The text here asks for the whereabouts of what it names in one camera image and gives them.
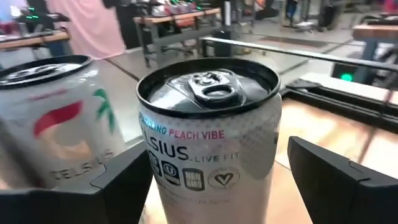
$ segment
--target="white can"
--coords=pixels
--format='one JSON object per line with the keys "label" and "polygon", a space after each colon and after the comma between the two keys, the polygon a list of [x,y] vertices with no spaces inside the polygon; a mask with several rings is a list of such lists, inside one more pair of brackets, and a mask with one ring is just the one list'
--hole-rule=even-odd
{"label": "white can", "polygon": [[0,117],[42,187],[100,174],[104,161],[126,149],[93,63],[69,55],[0,72]]}
{"label": "white can", "polygon": [[137,86],[169,224],[263,224],[282,100],[271,69],[236,58],[164,67]]}

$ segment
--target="heart icon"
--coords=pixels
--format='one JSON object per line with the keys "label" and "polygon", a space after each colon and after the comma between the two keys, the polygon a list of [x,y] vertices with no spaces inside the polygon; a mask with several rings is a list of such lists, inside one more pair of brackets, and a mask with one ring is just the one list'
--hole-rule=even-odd
{"label": "heart icon", "polygon": [[226,173],[226,174],[217,174],[214,176],[214,179],[219,182],[222,186],[226,186],[234,177],[233,173]]}

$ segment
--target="can label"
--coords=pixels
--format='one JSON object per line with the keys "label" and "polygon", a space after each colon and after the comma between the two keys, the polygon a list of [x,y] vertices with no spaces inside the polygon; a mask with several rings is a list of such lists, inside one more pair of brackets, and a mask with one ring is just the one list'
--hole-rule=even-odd
{"label": "can label", "polygon": [[171,118],[141,106],[169,224],[264,223],[281,110],[280,95],[218,119]]}
{"label": "can label", "polygon": [[23,112],[2,114],[46,187],[94,170],[99,175],[125,149],[105,90],[92,84],[42,91],[11,109]]}

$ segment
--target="metal rail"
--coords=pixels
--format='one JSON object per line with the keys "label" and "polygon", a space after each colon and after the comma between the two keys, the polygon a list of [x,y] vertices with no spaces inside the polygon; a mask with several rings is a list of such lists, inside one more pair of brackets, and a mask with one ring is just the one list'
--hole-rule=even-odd
{"label": "metal rail", "polygon": [[351,66],[364,66],[368,68],[375,68],[375,69],[382,69],[387,70],[390,72],[398,72],[398,65],[389,64],[389,63],[381,63],[381,62],[373,62],[368,60],[360,60],[355,58],[344,58],[344,57],[337,57],[333,55],[326,55],[314,52],[307,52],[304,50],[291,50],[291,49],[284,49],[282,47],[273,47],[261,44],[254,44],[254,43],[246,43],[236,40],[226,40],[226,39],[219,39],[214,37],[205,37],[201,39],[201,47],[202,47],[202,56],[208,57],[207,54],[207,47],[209,46],[209,42],[219,42],[229,45],[235,45],[240,47],[247,47],[252,49],[258,50],[265,50],[269,52],[276,52],[280,54],[287,54],[287,55],[294,55],[294,56],[301,56],[306,58],[312,58],[317,60],[325,60],[329,62],[335,63],[342,63],[345,65]]}

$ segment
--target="can rim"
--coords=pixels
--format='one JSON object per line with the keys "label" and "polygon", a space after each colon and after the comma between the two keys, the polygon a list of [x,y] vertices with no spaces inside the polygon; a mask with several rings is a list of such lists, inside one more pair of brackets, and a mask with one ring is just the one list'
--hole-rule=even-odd
{"label": "can rim", "polygon": [[[222,109],[216,109],[216,110],[209,110],[209,111],[198,111],[198,112],[192,112],[192,111],[179,111],[179,110],[173,110],[173,109],[167,109],[167,108],[160,108],[158,106],[154,106],[151,102],[147,101],[141,92],[143,92],[143,87],[144,85],[150,85],[154,86],[156,84],[156,81],[159,81],[160,78],[165,78],[172,77],[174,75],[167,76],[164,70],[173,70],[173,71],[178,71],[178,68],[180,68],[184,64],[188,64],[188,66],[192,66],[194,63],[204,63],[206,60],[230,60],[230,63],[233,63],[234,61],[245,61],[246,63],[251,63],[253,65],[257,65],[258,67],[263,68],[264,70],[268,70],[270,74],[272,74],[272,77],[262,77],[263,79],[266,80],[266,82],[270,86],[270,90],[268,94],[262,98],[261,100],[256,100],[252,101],[248,104],[242,105],[242,106],[232,106],[229,108],[222,108]],[[178,62],[174,63],[168,66],[165,66],[159,70],[156,70],[148,75],[146,75],[144,78],[139,80],[137,87],[136,87],[136,95],[141,102],[143,106],[145,106],[147,109],[156,112],[158,114],[162,114],[165,116],[171,116],[175,118],[184,118],[184,119],[205,119],[205,118],[222,118],[226,116],[232,116],[236,114],[241,114],[245,113],[247,111],[256,109],[260,107],[263,103],[265,103],[268,99],[272,98],[276,94],[278,94],[280,90],[280,77],[278,74],[273,71],[273,69],[259,63],[259,62],[253,62],[251,60],[246,60],[246,59],[240,59],[240,58],[228,58],[228,57],[217,57],[217,58],[199,58],[199,59],[194,59],[194,60],[186,60],[184,62]]]}
{"label": "can rim", "polygon": [[68,77],[70,75],[76,74],[76,72],[79,72],[79,71],[85,69],[87,66],[91,65],[93,63],[93,59],[86,55],[66,55],[66,56],[45,58],[45,59],[41,59],[41,60],[35,60],[33,62],[27,62],[27,63],[23,63],[20,65],[16,65],[16,66],[7,68],[5,70],[1,70],[0,77],[6,76],[9,74],[18,72],[18,71],[27,70],[30,68],[40,67],[40,66],[48,65],[48,64],[58,64],[58,63],[78,63],[78,64],[80,64],[80,66],[78,68],[74,68],[69,71],[59,73],[57,75],[52,75],[52,76],[45,77],[45,78],[38,78],[35,80],[29,80],[29,82],[9,83],[7,85],[0,85],[0,90],[11,90],[11,89],[24,88],[24,87],[39,85],[39,84],[43,84],[43,83],[47,83],[47,82],[51,82],[51,81],[55,81],[55,80],[58,80],[61,78]]}

